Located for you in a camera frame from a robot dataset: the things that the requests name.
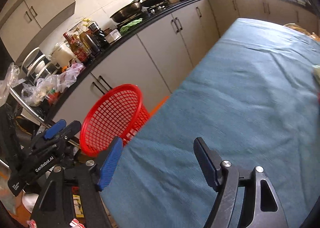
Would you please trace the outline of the white plastic bag on counter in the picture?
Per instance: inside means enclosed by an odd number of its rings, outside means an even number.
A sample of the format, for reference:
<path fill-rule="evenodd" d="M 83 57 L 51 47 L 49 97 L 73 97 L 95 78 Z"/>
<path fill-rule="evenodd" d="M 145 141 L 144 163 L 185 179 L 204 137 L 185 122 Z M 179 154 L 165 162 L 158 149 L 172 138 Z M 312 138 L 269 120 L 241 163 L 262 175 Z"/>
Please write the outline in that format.
<path fill-rule="evenodd" d="M 85 66 L 82 63 L 73 63 L 59 75 L 40 77 L 35 85 L 23 84 L 21 98 L 30 106 L 38 106 L 44 100 L 47 100 L 51 105 L 61 93 L 76 82 L 84 68 Z"/>

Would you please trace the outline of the red plastic mesh basket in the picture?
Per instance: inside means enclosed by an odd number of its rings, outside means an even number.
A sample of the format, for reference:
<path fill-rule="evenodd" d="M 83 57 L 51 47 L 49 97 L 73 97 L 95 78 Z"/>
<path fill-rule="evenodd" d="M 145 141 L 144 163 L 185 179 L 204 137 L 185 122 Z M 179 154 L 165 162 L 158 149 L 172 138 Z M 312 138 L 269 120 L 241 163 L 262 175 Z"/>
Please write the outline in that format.
<path fill-rule="evenodd" d="M 125 146 L 149 118 L 138 86 L 117 86 L 103 95 L 85 117 L 80 132 L 80 148 L 84 154 L 96 157 L 116 136 Z"/>

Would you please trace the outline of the white dish rack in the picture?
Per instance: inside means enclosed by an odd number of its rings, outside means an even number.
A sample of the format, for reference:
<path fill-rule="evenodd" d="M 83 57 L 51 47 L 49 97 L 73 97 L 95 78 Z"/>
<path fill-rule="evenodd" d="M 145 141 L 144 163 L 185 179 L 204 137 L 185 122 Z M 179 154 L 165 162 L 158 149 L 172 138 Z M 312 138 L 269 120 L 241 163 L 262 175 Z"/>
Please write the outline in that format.
<path fill-rule="evenodd" d="M 22 71 L 33 84 L 36 84 L 40 78 L 57 74 L 58 68 L 50 56 L 46 56 L 39 47 L 36 47 L 25 57 Z"/>

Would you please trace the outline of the red label sauce bottle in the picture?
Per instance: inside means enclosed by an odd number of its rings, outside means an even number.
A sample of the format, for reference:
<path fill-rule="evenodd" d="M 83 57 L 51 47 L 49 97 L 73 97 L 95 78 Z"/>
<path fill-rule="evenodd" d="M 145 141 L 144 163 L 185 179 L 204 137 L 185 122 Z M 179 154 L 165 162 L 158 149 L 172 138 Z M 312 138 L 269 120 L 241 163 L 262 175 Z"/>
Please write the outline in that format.
<path fill-rule="evenodd" d="M 68 41 L 71 51 L 75 54 L 76 58 L 80 60 L 83 64 L 87 63 L 88 55 L 73 37 L 71 37 L 67 32 L 63 34 L 64 38 Z"/>

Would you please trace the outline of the blue table cloth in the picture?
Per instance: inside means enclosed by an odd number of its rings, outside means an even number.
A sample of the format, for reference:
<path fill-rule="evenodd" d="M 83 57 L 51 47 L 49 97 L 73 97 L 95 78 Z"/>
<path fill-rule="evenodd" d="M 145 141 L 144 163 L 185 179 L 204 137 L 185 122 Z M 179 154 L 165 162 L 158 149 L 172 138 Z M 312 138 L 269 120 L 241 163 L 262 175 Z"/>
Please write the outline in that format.
<path fill-rule="evenodd" d="M 119 227 L 203 227 L 216 193 L 201 137 L 238 167 L 264 168 L 289 227 L 319 198 L 319 42 L 238 19 L 124 148 L 101 197 Z"/>

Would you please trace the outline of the dark soy sauce bottle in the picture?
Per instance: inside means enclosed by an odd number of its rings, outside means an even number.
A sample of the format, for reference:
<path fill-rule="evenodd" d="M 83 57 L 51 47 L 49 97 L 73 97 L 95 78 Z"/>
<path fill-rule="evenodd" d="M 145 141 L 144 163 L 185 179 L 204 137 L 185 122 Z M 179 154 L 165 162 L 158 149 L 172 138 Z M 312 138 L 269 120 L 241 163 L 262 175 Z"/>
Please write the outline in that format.
<path fill-rule="evenodd" d="M 84 30 L 82 30 L 80 27 L 76 27 L 77 32 L 79 33 L 80 40 L 82 43 L 91 51 L 92 56 L 96 56 L 100 49 L 98 45 L 95 43 L 95 41 L 90 37 L 89 34 L 87 34 Z"/>

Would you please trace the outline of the white tissue box on counter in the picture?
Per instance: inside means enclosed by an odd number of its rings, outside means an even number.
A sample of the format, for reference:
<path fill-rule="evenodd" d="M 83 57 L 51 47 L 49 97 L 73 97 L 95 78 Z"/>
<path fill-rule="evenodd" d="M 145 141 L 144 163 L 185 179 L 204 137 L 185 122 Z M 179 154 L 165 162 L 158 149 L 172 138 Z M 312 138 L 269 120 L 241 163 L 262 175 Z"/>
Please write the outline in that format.
<path fill-rule="evenodd" d="M 121 38 L 121 34 L 117 29 L 112 30 L 111 28 L 107 28 L 106 30 L 104 30 L 104 33 L 106 34 L 105 39 L 109 44 Z"/>

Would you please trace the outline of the green rag on counter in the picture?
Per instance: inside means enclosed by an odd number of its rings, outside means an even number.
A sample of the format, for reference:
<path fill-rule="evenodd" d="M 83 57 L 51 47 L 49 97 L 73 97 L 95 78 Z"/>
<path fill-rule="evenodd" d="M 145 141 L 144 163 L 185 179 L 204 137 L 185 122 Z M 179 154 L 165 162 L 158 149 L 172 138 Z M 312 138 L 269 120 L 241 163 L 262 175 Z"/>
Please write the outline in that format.
<path fill-rule="evenodd" d="M 120 34 L 125 34 L 126 32 L 128 32 L 129 30 L 131 30 L 131 28 L 135 27 L 136 25 L 140 24 L 143 21 L 142 18 L 139 19 L 135 19 L 129 23 L 127 23 L 126 25 L 123 25 L 120 28 Z"/>

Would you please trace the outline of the dark frying pan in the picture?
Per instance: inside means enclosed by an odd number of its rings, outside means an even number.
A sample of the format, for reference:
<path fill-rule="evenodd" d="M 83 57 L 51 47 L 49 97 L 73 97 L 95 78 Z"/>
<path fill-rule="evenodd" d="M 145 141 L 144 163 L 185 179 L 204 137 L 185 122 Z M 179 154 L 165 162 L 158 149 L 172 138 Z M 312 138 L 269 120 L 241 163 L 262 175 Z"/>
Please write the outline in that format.
<path fill-rule="evenodd" d="M 115 23 L 122 23 L 125 20 L 129 19 L 130 17 L 140 13 L 142 10 L 140 0 L 133 0 L 130 4 L 124 6 L 120 10 L 116 11 L 110 18 Z"/>

